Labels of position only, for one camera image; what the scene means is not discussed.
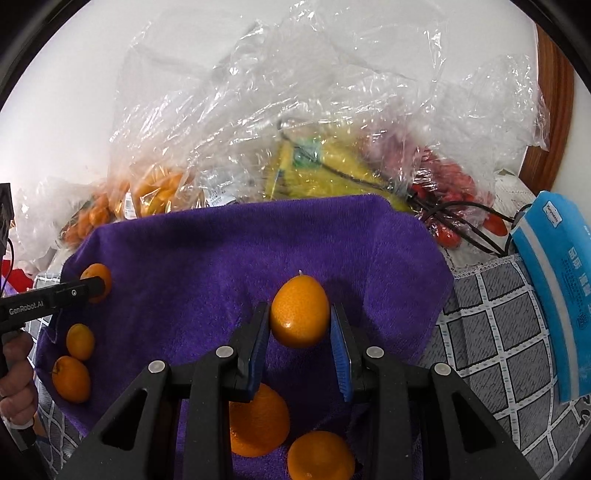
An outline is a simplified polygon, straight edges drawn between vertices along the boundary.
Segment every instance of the wood trim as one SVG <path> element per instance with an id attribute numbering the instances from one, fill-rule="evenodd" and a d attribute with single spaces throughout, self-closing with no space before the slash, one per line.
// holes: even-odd
<path id="1" fill-rule="evenodd" d="M 550 151 L 530 147 L 519 177 L 535 194 L 550 190 L 558 174 L 573 115 L 574 70 L 538 25 L 538 82 L 550 111 Z"/>

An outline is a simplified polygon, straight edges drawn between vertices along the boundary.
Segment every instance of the plaid tablecloth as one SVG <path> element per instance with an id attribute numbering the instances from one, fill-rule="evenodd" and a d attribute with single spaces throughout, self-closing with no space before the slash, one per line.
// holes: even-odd
<path id="1" fill-rule="evenodd" d="M 591 398 L 561 405 L 547 325 L 519 255 L 456 271 L 454 292 L 420 364 L 452 366 L 507 430 L 542 480 L 558 480 L 591 433 Z M 37 277 L 36 288 L 59 281 Z M 36 340 L 49 317 L 29 322 Z M 30 359 L 34 360 L 35 348 Z M 43 385 L 39 445 L 57 474 L 81 437 Z"/>

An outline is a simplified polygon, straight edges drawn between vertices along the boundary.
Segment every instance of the purple cloth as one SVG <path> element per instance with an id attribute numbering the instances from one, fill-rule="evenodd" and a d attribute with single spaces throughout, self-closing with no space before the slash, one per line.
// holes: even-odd
<path id="1" fill-rule="evenodd" d="M 271 301 L 299 270 L 345 305 L 351 324 L 405 362 L 421 355 L 453 282 L 424 225 L 378 196 L 230 205 L 104 226 L 66 262 L 62 280 L 96 262 L 111 269 L 109 297 L 55 315 L 37 347 L 38 375 L 82 434 L 152 360 L 180 365 L 223 345 L 257 302 Z M 96 336 L 86 363 L 93 393 L 71 405 L 50 372 L 78 322 Z M 271 337 L 263 382 L 286 400 L 291 432 L 266 457 L 234 456 L 238 479 L 288 479 L 287 449 L 296 438 L 313 429 L 345 436 L 350 420 L 328 338 L 293 350 Z"/>

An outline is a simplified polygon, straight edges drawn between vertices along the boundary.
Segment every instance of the human hand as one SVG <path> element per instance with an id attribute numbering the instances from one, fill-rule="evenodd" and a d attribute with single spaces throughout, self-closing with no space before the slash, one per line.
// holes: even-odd
<path id="1" fill-rule="evenodd" d="M 33 382 L 33 368 L 27 355 L 33 348 L 33 338 L 20 332 L 4 345 L 3 352 L 12 367 L 0 378 L 0 414 L 14 425 L 25 425 L 37 411 L 37 387 Z"/>

